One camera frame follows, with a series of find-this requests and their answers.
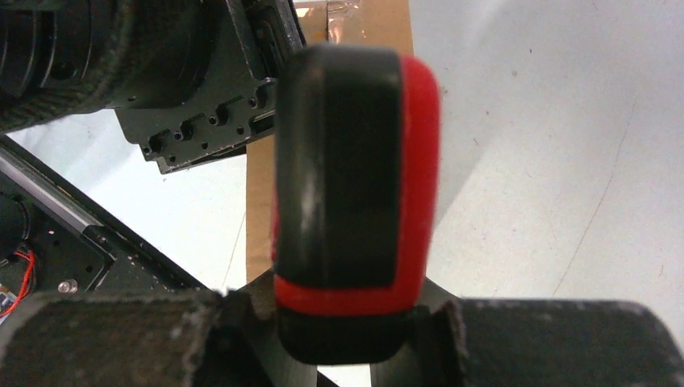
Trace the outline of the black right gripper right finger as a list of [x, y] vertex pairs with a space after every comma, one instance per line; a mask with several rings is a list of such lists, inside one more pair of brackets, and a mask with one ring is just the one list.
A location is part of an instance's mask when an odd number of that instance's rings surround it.
[[374, 386], [680, 386], [661, 320], [626, 301], [458, 298], [427, 281], [404, 346]]

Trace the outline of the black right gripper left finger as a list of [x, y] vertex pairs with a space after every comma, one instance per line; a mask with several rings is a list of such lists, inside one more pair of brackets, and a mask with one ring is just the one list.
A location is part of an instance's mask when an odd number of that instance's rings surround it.
[[248, 293], [38, 293], [1, 325], [4, 386], [296, 386]]

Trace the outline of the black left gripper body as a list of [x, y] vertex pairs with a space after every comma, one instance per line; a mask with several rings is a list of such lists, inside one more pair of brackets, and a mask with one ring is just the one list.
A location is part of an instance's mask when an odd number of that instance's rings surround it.
[[196, 1], [115, 98], [126, 140], [163, 174], [273, 132], [275, 87], [305, 44], [291, 1]]

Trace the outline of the red black utility knife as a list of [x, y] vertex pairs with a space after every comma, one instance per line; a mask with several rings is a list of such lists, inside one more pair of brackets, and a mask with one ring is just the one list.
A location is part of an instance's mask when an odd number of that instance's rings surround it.
[[273, 285], [283, 347], [314, 365], [391, 357], [426, 276], [440, 91], [392, 49], [319, 44], [277, 87]]

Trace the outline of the brown cardboard express box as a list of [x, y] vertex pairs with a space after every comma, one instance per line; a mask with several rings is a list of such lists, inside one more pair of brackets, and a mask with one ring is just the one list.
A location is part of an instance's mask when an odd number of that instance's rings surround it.
[[[309, 44], [387, 46], [413, 53], [410, 7], [399, 1], [295, 1], [295, 10]], [[247, 146], [246, 280], [271, 266], [270, 219], [274, 179], [274, 137]]]

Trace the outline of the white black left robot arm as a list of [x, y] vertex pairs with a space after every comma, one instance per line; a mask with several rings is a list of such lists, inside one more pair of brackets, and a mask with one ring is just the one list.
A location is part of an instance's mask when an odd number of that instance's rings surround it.
[[113, 110], [161, 173], [238, 156], [305, 43], [291, 1], [4, 1], [1, 131]]

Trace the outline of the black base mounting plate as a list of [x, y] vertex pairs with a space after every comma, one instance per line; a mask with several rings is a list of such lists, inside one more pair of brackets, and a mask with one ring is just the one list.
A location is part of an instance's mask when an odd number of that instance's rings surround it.
[[42, 292], [203, 283], [9, 136], [1, 137], [1, 318]]

